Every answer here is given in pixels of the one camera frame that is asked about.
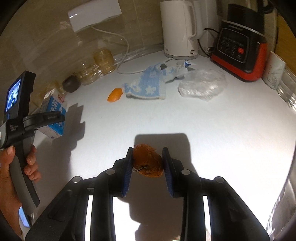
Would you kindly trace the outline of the white printed ceramic mug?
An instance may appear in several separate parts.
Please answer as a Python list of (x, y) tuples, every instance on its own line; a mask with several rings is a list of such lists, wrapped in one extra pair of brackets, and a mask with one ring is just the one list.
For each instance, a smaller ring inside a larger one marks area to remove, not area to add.
[(270, 51), (262, 80), (271, 89), (276, 90), (281, 81), (285, 66), (286, 62), (276, 53)]

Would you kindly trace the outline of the white electric kettle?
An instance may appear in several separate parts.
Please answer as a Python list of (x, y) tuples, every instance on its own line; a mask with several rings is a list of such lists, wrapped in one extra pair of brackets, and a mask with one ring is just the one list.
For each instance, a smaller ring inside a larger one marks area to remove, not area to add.
[(161, 1), (164, 54), (176, 60), (198, 56), (198, 39), (203, 34), (199, 1)]

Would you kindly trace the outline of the dark round jar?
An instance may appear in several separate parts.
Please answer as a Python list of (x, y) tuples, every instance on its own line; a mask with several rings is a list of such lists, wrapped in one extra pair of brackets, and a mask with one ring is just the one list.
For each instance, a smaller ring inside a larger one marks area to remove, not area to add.
[(63, 89), (68, 93), (75, 92), (81, 85), (80, 80), (76, 75), (70, 75), (68, 76), (63, 82), (62, 87)]

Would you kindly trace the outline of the blue white milk carton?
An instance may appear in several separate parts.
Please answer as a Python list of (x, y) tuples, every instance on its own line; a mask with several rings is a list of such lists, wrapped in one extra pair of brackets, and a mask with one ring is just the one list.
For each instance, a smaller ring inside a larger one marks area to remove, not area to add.
[[(53, 89), (45, 94), (39, 113), (60, 111), (61, 114), (66, 116), (66, 106), (67, 102), (65, 101), (65, 97), (57, 90)], [(53, 123), (39, 128), (39, 131), (51, 139), (56, 139), (63, 135), (64, 123), (64, 121)]]

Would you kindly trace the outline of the red black blender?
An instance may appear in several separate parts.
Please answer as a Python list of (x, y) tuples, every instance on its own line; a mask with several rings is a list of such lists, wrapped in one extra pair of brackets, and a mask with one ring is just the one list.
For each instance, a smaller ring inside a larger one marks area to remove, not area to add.
[(232, 1), (221, 21), (211, 59), (242, 81), (262, 77), (267, 40), (264, 35), (263, 1)]

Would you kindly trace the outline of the orange peel cup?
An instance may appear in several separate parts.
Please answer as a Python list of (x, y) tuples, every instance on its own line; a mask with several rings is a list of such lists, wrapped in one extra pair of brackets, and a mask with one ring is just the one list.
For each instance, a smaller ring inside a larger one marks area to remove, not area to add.
[(159, 178), (164, 171), (162, 157), (156, 149), (147, 144), (137, 144), (133, 148), (132, 165), (134, 171), (149, 178)]

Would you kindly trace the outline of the orange peel slice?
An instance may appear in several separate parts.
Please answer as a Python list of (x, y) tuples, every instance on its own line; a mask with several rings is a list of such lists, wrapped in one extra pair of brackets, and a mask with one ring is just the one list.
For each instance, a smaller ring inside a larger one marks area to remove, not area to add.
[(121, 88), (115, 88), (114, 90), (112, 90), (112, 92), (108, 96), (107, 101), (116, 102), (121, 98), (122, 95), (123, 95), (123, 90)]

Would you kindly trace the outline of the smartphone on gripper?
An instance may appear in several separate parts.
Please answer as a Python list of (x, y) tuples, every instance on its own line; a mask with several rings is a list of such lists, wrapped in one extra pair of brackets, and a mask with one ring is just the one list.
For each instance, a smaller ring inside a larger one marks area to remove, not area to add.
[(24, 212), (22, 206), (18, 210), (18, 215), (19, 215), (19, 218), (20, 218), (23, 226), (26, 228), (30, 228), (31, 227), (30, 217)]

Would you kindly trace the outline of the wooden cutting board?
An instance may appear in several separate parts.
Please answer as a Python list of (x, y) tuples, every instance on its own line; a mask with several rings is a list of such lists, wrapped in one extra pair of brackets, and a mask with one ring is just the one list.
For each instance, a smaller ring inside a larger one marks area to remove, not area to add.
[(294, 73), (296, 68), (295, 36), (281, 15), (277, 17), (278, 38), (275, 52)]

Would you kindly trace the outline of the blue white floral cloth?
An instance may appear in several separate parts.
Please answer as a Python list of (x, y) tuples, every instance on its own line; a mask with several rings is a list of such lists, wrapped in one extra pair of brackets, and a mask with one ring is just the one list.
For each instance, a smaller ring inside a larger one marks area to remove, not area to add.
[(123, 84), (122, 92), (138, 99), (165, 99), (166, 83), (175, 79), (177, 70), (177, 66), (168, 66), (166, 63), (149, 66), (140, 78)]

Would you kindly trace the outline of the clear glass mug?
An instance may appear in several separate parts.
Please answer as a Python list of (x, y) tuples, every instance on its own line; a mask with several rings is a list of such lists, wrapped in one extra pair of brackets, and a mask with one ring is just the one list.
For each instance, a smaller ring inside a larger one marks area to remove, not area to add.
[(293, 111), (295, 111), (295, 89), (295, 73), (286, 66), (277, 87), (277, 92)]

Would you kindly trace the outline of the clear crumpled plastic bag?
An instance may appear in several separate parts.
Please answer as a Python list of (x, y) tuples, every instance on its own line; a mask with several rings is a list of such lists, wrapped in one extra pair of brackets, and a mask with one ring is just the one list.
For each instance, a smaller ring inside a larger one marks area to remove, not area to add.
[(210, 101), (221, 94), (227, 85), (226, 76), (221, 71), (213, 69), (191, 70), (184, 75), (179, 83), (178, 92), (182, 97)]

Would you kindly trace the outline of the white wall socket cover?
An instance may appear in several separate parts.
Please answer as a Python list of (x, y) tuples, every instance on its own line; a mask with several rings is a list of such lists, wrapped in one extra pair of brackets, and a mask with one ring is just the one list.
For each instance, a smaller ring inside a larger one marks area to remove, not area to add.
[(88, 1), (68, 12), (70, 24), (74, 32), (88, 26), (101, 23), (122, 14), (117, 0)]

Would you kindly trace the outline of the stainless steel sink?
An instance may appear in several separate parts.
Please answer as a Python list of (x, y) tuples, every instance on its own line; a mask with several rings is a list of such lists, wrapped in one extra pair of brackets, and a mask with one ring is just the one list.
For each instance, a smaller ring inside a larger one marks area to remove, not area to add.
[(295, 185), (287, 179), (268, 219), (270, 240), (295, 240)]

